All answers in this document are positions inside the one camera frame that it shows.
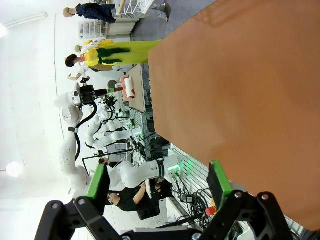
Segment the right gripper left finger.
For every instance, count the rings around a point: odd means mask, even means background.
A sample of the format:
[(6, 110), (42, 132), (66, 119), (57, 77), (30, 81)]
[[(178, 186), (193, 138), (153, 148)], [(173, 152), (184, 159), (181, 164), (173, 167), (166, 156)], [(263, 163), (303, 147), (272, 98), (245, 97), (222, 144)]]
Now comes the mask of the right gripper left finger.
[(70, 240), (76, 229), (87, 228), (96, 240), (119, 240), (121, 237), (103, 216), (110, 187), (107, 166), (100, 164), (86, 195), (68, 204), (49, 201), (42, 213), (36, 240)]

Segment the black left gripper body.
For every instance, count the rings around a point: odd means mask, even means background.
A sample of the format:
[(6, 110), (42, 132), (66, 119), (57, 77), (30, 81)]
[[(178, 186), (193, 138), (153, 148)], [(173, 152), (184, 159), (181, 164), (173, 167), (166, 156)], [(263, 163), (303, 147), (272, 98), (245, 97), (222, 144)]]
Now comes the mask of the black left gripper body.
[(93, 85), (80, 87), (80, 100), (82, 105), (89, 105), (95, 101), (95, 90)]

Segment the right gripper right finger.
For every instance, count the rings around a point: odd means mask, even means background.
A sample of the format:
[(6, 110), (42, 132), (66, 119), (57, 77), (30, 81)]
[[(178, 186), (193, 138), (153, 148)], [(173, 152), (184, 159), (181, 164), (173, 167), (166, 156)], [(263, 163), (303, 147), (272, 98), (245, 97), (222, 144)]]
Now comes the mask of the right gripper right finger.
[(233, 189), (218, 160), (209, 163), (206, 181), (217, 213), (201, 234), (201, 240), (224, 240), (235, 222), (246, 222), (256, 240), (293, 239), (273, 193), (264, 191), (253, 196)]

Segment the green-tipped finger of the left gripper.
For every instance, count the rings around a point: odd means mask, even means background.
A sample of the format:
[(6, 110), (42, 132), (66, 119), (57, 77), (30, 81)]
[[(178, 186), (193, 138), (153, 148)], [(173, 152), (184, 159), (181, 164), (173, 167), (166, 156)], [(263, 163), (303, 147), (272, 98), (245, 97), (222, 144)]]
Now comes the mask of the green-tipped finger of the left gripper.
[(115, 88), (104, 88), (95, 90), (95, 95), (107, 95), (116, 92)]

